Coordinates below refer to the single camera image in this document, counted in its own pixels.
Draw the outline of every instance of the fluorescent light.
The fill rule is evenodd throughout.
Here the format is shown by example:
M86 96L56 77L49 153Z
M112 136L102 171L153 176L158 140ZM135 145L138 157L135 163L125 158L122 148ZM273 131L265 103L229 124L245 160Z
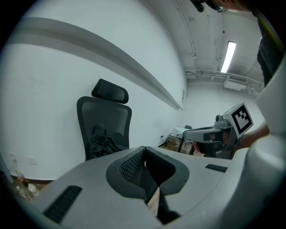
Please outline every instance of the fluorescent light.
M228 67L231 64L231 60L232 60L235 49L236 49L236 43L229 41L228 46L227 46L227 54L225 56L221 72L223 73L227 72Z

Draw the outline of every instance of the ceiling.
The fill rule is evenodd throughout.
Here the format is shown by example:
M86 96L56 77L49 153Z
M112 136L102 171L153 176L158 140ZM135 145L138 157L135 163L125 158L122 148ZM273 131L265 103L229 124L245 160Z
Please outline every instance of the ceiling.
M251 13L218 13L207 5L200 13L190 0L146 1L169 30L186 72L198 75L207 71L221 75L228 41L233 41L236 50L228 73L263 84L257 62L261 32Z

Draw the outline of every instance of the gray panel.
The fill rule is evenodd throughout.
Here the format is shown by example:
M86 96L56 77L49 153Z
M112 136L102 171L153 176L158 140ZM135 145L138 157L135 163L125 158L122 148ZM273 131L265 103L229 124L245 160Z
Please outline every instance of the gray panel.
M111 162L136 148L86 161L53 181L35 200L43 212L65 188L76 185L83 190L67 212L61 225L68 228L154 228L161 223L143 199L123 197L108 184L105 173Z
M220 217L236 189L246 152L247 149L238 151L213 191L195 208L181 216L179 220L166 225L166 228L220 228Z
M167 228L238 229L257 217L275 195L286 173L286 141L257 140L239 150L215 189L192 211Z
M197 157L155 148L172 158L183 162L189 168L189 179L178 194L166 196L169 209L180 215L186 214L200 203L219 183L225 173L205 168L207 164L228 167L231 160L211 157Z
M222 129L217 127L204 127L198 129L191 129L184 131L183 136L185 139L201 143L211 143L210 140L204 139L204 134L215 134L221 132Z

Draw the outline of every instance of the person's arm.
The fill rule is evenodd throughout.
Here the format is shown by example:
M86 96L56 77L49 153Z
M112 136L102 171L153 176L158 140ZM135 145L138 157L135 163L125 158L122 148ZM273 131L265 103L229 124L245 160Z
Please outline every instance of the person's arm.
M270 133L266 122L263 122L256 130L243 135L236 151L241 148L249 148L257 139L267 136Z

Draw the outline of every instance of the vent slot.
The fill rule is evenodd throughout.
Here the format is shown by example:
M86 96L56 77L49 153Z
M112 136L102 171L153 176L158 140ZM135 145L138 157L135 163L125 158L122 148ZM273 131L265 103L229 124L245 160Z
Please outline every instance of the vent slot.
M54 203L44 212L44 215L56 223L60 223L68 212L69 208L75 202L82 188L78 186L69 186L54 201Z
M223 167L223 166L219 166L219 165L213 165L213 164L207 164L205 166L205 168L215 170L215 171L219 171L222 173L225 173L227 171L227 167Z
M232 75L230 75L230 76L229 76L229 80L237 81L237 82L244 83L244 84L247 83L247 80L246 80L246 79L240 78L240 77L238 77L238 76L232 76Z

